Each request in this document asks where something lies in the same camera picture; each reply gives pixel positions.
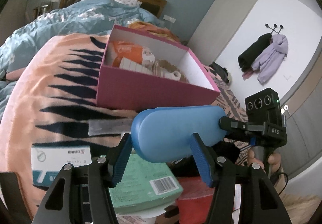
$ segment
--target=blue case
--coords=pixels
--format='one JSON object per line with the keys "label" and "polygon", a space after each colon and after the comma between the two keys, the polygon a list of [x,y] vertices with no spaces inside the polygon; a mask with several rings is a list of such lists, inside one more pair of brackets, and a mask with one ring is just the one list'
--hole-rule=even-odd
{"label": "blue case", "polygon": [[146,161],[170,162],[192,155],[190,139],[198,133],[206,146],[222,140],[226,131],[219,119],[225,112],[218,106],[169,107],[145,110],[133,120],[134,150]]}

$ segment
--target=open box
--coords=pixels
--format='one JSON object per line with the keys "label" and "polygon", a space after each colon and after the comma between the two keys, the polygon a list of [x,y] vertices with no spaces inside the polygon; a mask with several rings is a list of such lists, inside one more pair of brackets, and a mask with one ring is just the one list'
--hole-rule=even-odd
{"label": "open box", "polygon": [[[107,65],[108,44],[112,41],[149,48],[156,59],[167,60],[180,69],[189,84]],[[199,106],[211,104],[219,94],[218,87],[189,48],[147,32],[113,27],[99,70],[98,107],[142,111],[156,107]]]}

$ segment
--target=camera lens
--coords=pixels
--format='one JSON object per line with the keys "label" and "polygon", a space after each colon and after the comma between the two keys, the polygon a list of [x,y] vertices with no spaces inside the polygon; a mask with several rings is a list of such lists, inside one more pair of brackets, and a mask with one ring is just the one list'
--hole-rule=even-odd
{"label": "camera lens", "polygon": [[248,109],[248,110],[252,110],[252,109],[253,109],[253,103],[248,102],[248,104],[247,104],[247,109]]}
{"label": "camera lens", "polygon": [[266,96],[266,97],[264,98],[264,103],[265,103],[266,105],[269,105],[269,104],[270,104],[270,102],[271,102],[271,98],[270,98],[270,96]]}
{"label": "camera lens", "polygon": [[254,105],[255,105],[255,108],[260,109],[263,105],[263,102],[260,98],[258,98],[257,100],[255,100]]}

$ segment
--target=human hand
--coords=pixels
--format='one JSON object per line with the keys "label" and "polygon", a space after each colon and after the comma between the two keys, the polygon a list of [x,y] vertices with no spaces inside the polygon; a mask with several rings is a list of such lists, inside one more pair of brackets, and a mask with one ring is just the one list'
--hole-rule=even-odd
{"label": "human hand", "polygon": [[[252,163],[257,163],[262,167],[262,169],[264,169],[263,161],[256,159],[254,150],[250,148],[248,150],[247,165],[250,166]],[[281,155],[278,153],[273,153],[268,157],[268,163],[272,165],[272,173],[278,171],[281,166]]]}

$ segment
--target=black jacket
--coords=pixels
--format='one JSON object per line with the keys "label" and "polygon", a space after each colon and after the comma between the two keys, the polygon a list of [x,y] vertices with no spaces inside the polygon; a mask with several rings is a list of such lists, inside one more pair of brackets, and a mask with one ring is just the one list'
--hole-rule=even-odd
{"label": "black jacket", "polygon": [[258,40],[253,43],[248,49],[246,49],[238,57],[239,67],[242,72],[246,72],[252,66],[255,59],[266,49],[270,44],[270,39],[272,38],[271,33],[264,34],[258,38]]}

